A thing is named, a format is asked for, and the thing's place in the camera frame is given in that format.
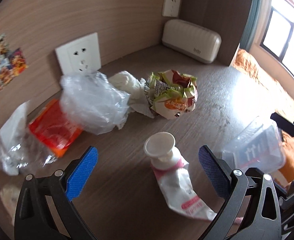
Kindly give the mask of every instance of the food wrapper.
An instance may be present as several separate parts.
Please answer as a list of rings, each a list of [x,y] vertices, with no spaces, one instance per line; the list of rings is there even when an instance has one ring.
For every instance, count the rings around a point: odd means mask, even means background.
[[[195,109],[196,77],[175,70],[152,73],[145,84],[145,95],[154,114],[176,119]]]
[[[57,99],[50,101],[39,116],[29,123],[29,129],[57,157],[62,157],[82,132],[78,125],[67,119]]]

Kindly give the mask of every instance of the metal screw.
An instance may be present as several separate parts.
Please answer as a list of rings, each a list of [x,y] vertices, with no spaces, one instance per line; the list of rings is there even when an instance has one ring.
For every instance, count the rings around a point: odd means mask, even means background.
[[[31,174],[29,174],[29,175],[26,176],[26,180],[31,180],[31,179],[32,179],[32,175]]]
[[[284,199],[283,199],[282,197],[280,197],[280,198],[278,199],[278,203],[279,203],[279,206],[282,206],[283,203],[284,203]]]
[[[234,174],[236,176],[241,176],[243,173],[241,172],[241,170],[234,170]]]
[[[271,180],[271,176],[269,174],[264,174],[264,179]]]
[[[57,171],[55,172],[55,176],[56,176],[56,177],[60,177],[63,173],[64,173],[64,172],[63,172],[62,170],[57,170]]]

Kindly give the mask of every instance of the plastic container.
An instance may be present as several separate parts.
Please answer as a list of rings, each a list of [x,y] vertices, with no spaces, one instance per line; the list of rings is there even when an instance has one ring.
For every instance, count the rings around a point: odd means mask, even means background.
[[[146,140],[144,151],[151,158],[151,164],[157,170],[164,171],[174,167],[182,158],[175,144],[175,137],[171,133],[159,132]]]
[[[284,166],[286,158],[276,122],[255,118],[223,149],[223,160],[231,169],[243,172],[250,167],[270,173]]]

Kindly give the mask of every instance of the window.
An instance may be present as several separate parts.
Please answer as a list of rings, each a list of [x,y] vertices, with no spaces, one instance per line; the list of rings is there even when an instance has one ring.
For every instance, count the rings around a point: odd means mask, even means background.
[[[271,13],[260,44],[294,76],[294,7],[271,0]]]

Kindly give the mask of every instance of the plastic bag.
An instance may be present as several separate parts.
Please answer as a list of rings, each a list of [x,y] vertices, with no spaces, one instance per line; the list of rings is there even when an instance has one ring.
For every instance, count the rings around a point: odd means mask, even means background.
[[[0,129],[0,170],[10,176],[33,173],[55,161],[53,153],[26,128],[28,103],[20,105]]]
[[[61,110],[85,131],[107,133],[126,120],[130,95],[115,89],[106,75],[98,71],[88,75],[72,73],[62,76],[60,83],[64,89]]]
[[[36,119],[30,122],[29,129],[57,157],[62,157],[82,132],[75,123],[67,119],[57,99],[44,107]]]

